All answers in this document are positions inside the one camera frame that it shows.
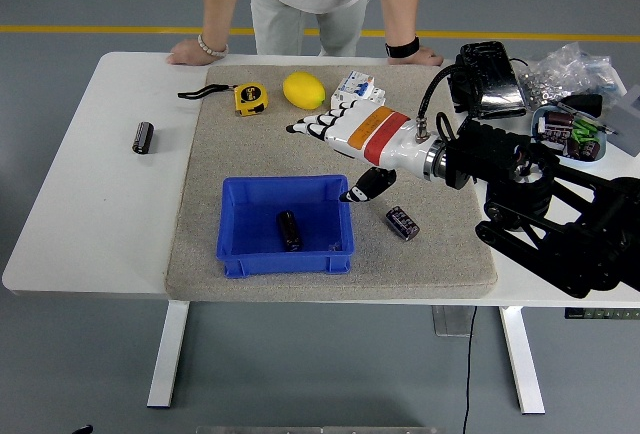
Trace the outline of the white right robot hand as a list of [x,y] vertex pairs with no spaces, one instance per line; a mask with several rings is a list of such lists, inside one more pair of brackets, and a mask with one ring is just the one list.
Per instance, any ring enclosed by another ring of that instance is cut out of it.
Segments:
[[357,183],[340,195],[343,202],[366,202],[395,182],[394,171],[404,169],[427,179],[425,167],[432,142],[416,141],[416,122],[369,100],[342,103],[324,114],[307,116],[286,127],[327,143],[334,151],[369,164]]

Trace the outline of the person's right hand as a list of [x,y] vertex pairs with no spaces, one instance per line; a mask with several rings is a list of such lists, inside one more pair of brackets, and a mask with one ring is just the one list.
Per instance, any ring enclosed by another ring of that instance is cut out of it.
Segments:
[[218,60],[206,53],[196,39],[185,39],[176,44],[166,58],[171,65],[204,66]]

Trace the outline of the person's left hand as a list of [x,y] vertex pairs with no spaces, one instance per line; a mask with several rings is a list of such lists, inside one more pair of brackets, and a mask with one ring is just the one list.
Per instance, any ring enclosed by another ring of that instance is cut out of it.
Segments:
[[420,46],[418,51],[410,56],[403,58],[387,58],[389,65],[424,65],[424,66],[441,66],[444,62],[444,57],[438,55],[433,49]]

